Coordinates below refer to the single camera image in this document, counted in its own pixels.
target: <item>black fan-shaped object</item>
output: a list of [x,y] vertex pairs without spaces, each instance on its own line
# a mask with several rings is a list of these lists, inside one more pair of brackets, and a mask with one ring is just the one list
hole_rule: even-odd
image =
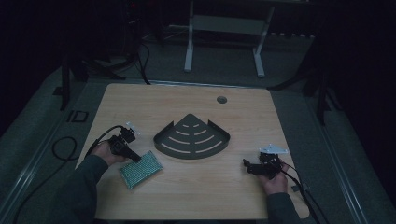
[[162,153],[183,160],[213,156],[228,146],[230,135],[212,121],[207,124],[188,114],[176,125],[172,121],[154,136]]

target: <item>black equipment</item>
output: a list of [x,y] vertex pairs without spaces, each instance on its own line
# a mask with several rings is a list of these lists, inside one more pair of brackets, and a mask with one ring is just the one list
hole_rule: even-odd
[[265,175],[269,179],[274,178],[282,169],[277,154],[260,153],[261,164],[251,164],[249,161],[243,159],[244,165],[247,167],[247,172],[253,175]]
[[113,153],[114,155],[119,155],[119,156],[123,156],[125,158],[129,158],[129,159],[133,160],[134,162],[139,162],[141,157],[128,147],[128,144],[133,142],[136,139],[136,137],[134,136],[135,131],[132,128],[126,129],[120,125],[112,127],[111,129],[109,129],[105,133],[103,133],[98,139],[96,139],[93,142],[93,144],[91,145],[91,147],[88,150],[85,157],[87,157],[88,155],[91,154],[93,149],[100,143],[100,140],[106,134],[108,134],[110,131],[112,131],[116,128],[121,128],[120,134],[113,135],[113,136],[111,136],[111,138],[109,138],[107,140],[108,143],[110,144],[111,153]]

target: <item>round hole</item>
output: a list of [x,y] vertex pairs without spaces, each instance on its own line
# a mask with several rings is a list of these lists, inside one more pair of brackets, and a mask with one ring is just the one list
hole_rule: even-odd
[[225,98],[225,96],[219,96],[218,97],[218,102],[220,104],[225,104],[225,103],[227,103],[227,98]]

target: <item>dark background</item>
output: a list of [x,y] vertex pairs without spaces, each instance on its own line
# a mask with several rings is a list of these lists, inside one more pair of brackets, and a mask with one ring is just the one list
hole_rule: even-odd
[[[330,72],[329,86],[395,204],[396,184],[392,177],[396,155],[392,140],[396,137],[396,1],[343,1],[340,7],[316,6],[326,3],[321,1],[312,3],[278,4],[270,32],[316,36],[306,59],[312,66]],[[117,35],[108,36],[105,34],[110,32],[103,31],[122,26],[107,25],[122,23],[123,18],[111,16],[120,15],[116,13],[120,9],[117,3],[115,7],[101,5],[100,1],[95,4],[76,0],[1,2],[0,134],[20,114],[42,81],[61,65],[66,50],[78,48],[91,57],[108,56],[109,41],[117,39]],[[160,37],[161,25],[156,26],[159,18],[165,26],[188,22],[188,1],[148,1],[138,6],[145,10],[134,9],[136,14],[132,16],[144,18]],[[111,10],[105,15],[103,8]],[[219,8],[217,12],[225,15],[235,13],[234,9]],[[207,10],[205,4],[198,9]]]

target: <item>gray mat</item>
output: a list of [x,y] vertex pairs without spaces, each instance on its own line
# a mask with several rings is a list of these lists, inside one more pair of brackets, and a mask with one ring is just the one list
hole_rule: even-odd
[[[262,59],[265,78],[256,77],[251,49],[214,48],[197,46],[194,52],[191,73],[184,73],[186,47],[167,45],[165,48],[148,44],[148,79],[173,82],[192,82],[218,85],[237,85],[265,88],[292,77],[304,57],[310,41],[301,38],[286,39],[271,37],[266,40]],[[147,52],[141,50],[142,58]],[[128,77],[124,83],[142,83],[135,67],[119,71]],[[42,88],[32,98],[18,120],[0,140],[0,202],[10,193],[22,168],[37,150],[45,150],[45,157],[24,195],[31,192],[42,180],[58,168],[62,162],[51,153],[51,145],[65,136],[72,136],[78,142],[76,155],[79,155],[99,106],[106,85],[114,80],[93,76],[87,85],[73,82],[72,99],[74,103],[60,112],[60,98],[52,96],[53,89],[60,84],[60,75],[50,76]],[[311,189],[331,223],[355,223],[344,192],[336,178],[328,153],[328,143],[323,130],[312,116],[316,98],[306,99],[300,94],[304,83],[297,83],[284,91],[272,91],[276,111],[279,115],[296,169],[303,181]],[[89,112],[88,120],[83,123],[66,122],[71,110]],[[375,174],[365,157],[360,142],[342,112],[326,112],[326,130],[332,140],[340,162],[346,170],[351,186],[357,193],[360,206],[367,215],[366,223],[396,223],[394,208],[378,183]],[[44,135],[52,130],[59,120],[59,128],[50,133],[48,143],[42,144]],[[71,142],[61,141],[57,148],[67,156]],[[21,210],[19,223],[42,223],[50,206],[55,190],[74,170],[76,161],[70,161],[40,189]],[[312,217],[304,223],[314,223]]]

